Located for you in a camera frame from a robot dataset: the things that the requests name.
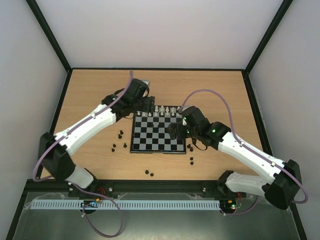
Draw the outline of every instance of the black metal frame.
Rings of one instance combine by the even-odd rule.
[[[51,31],[44,15],[42,14],[36,0],[26,0],[26,2],[30,6],[30,9],[32,10],[34,16],[38,20],[43,32],[47,36],[49,42],[51,43],[54,51],[56,52],[57,56],[59,57],[62,65],[64,66],[67,72],[67,77],[65,79],[65,83],[62,89],[59,102],[58,102],[58,106],[56,108],[54,118],[51,124],[51,128],[50,128],[51,133],[53,133],[55,130],[55,127],[59,118],[59,114],[63,105],[63,101],[68,89],[68,84],[72,75],[72,71],[76,69],[77,70],[78,69],[91,69],[91,70],[131,70],[133,69],[133,70],[157,70],[157,71],[159,70],[164,70],[164,71],[241,71],[263,151],[266,152],[267,154],[272,155],[272,150],[268,141],[265,126],[261,117],[261,113],[260,113],[258,103],[253,91],[253,87],[251,85],[251,81],[249,78],[249,73],[253,69],[258,58],[262,54],[263,50],[265,49],[266,45],[268,44],[270,38],[272,37],[273,33],[275,32],[277,26],[281,22],[282,18],[284,17],[285,13],[287,12],[293,0],[283,0],[280,8],[278,9],[272,22],[270,23],[266,33],[264,34],[262,40],[260,41],[257,49],[255,50],[245,70],[244,69],[223,69],[223,68],[129,68],[129,67],[71,68],[53,32]],[[37,172],[37,176],[40,176],[41,171],[42,169]],[[113,184],[115,191],[118,193],[122,191],[123,192],[128,191],[128,189],[130,189],[133,192],[135,190],[141,192],[143,189],[146,192],[152,192],[151,189],[155,189],[154,192],[176,192],[176,193],[192,192],[192,193],[200,194],[200,193],[204,193],[202,191],[203,188],[205,188],[208,185],[212,185],[215,181],[109,180],[109,182],[110,184]],[[69,186],[66,182],[59,183],[59,182],[55,182],[54,180],[46,180],[44,182],[35,183],[31,180],[28,180],[26,182],[25,188],[21,195],[19,204],[17,206],[16,212],[13,217],[6,239],[10,240],[14,237],[14,234],[18,225],[19,217],[23,210],[28,192],[68,192],[68,189],[69,189]],[[292,211],[293,218],[294,218],[300,239],[306,240],[307,236],[303,228],[296,204],[294,203],[290,204],[290,209]]]

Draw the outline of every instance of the black vertical post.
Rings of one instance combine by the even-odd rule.
[[[57,54],[58,58],[60,59],[65,71],[66,72],[70,71],[71,66],[69,65],[64,53],[62,52],[61,47],[59,46],[59,43],[57,42],[56,37],[54,36],[53,32],[51,31],[51,29],[45,19],[45,16],[41,12],[36,0],[26,0],[26,2],[28,3],[31,11],[33,12],[36,20],[40,24],[40,27],[42,28],[44,34],[48,38],[55,53]]]
[[[289,7],[293,1],[294,0],[283,0],[283,2],[281,3],[278,11],[276,12],[275,16],[273,17],[268,29],[266,30],[263,38],[261,39],[258,47],[256,48],[248,65],[245,68],[245,71],[247,74],[249,74],[251,72],[251,70],[254,68],[260,55],[262,54],[263,50],[265,49],[266,45],[268,44],[269,40],[271,39],[272,35],[274,34],[279,23],[281,22],[282,18],[286,14],[287,10],[289,9]]]

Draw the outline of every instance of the white panel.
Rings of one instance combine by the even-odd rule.
[[[5,239],[66,72],[24,0],[0,1],[0,239]]]
[[[245,68],[282,0],[38,0],[72,67]]]
[[[300,165],[310,195],[298,205],[308,239],[319,239],[320,220],[319,9],[318,0],[293,1],[250,75],[274,156]]]

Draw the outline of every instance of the chessboard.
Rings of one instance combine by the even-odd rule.
[[[186,140],[171,140],[165,129],[182,122],[179,106],[155,106],[154,112],[137,111],[133,116],[130,153],[186,154]]]

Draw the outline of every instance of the wooden table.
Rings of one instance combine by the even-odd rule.
[[[179,106],[189,93],[198,89],[220,93],[230,106],[237,134],[262,149],[240,71],[135,70],[134,77],[150,81],[150,96],[155,96],[156,105]],[[128,80],[128,70],[73,70],[55,132],[85,117],[105,96],[124,88]],[[210,122],[230,126],[225,105],[212,93],[197,93],[187,104],[200,108]],[[124,132],[122,139],[118,139],[120,130]],[[83,144],[72,159],[98,179],[217,180],[225,170],[256,175],[240,161],[213,148],[200,151],[194,147],[187,154],[130,153],[131,134],[132,120],[121,119]],[[145,174],[146,170],[154,176]],[[46,170],[42,172],[42,177],[48,175]]]

